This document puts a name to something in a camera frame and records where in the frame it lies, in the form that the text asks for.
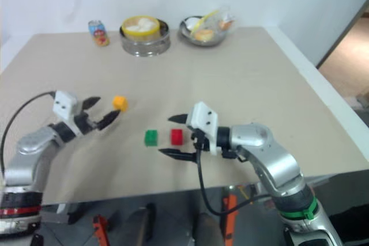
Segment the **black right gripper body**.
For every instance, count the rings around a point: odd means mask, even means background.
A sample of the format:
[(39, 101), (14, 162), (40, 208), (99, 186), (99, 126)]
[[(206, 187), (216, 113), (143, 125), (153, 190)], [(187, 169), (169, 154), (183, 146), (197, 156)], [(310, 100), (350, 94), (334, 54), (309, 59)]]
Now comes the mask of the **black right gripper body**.
[(205, 136), (205, 133), (196, 128), (191, 133), (191, 140), (193, 141), (194, 148), (198, 151), (210, 151), (210, 142)]

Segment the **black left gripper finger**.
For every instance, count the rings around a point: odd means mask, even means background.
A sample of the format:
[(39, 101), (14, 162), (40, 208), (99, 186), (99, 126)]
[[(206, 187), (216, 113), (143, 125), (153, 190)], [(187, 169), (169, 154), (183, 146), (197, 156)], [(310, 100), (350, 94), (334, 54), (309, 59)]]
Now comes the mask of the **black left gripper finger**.
[(109, 126), (120, 114), (120, 110), (114, 110), (109, 112), (108, 114), (104, 115), (102, 120), (96, 123), (96, 128), (98, 130), (103, 130), (107, 126)]
[(92, 108), (99, 100), (101, 99), (101, 97), (99, 96), (92, 96), (92, 97), (88, 97), (87, 99), (82, 101), (81, 104), (81, 111), (86, 111), (90, 108)]

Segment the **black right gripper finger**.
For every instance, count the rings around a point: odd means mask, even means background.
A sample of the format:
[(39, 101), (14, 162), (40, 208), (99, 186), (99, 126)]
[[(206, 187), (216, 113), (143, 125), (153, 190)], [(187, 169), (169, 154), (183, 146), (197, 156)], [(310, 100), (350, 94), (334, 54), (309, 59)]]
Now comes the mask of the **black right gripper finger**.
[(186, 124), (187, 117), (188, 117), (187, 113), (178, 114), (178, 115), (174, 115), (174, 116), (169, 117), (168, 121), (169, 122), (174, 122), (174, 123), (177, 123), (177, 124)]
[(196, 153), (185, 153), (179, 149), (171, 148), (159, 149), (159, 152), (175, 160), (197, 162)]

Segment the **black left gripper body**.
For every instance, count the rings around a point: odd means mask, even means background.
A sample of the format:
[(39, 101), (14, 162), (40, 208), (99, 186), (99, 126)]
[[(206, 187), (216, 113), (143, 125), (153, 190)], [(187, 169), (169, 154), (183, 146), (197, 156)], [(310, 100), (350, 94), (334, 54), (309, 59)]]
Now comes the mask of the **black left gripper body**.
[(87, 135), (91, 131), (99, 128), (98, 123), (91, 121), (89, 115), (85, 111), (81, 111), (78, 115), (75, 115), (73, 121), (82, 135)]

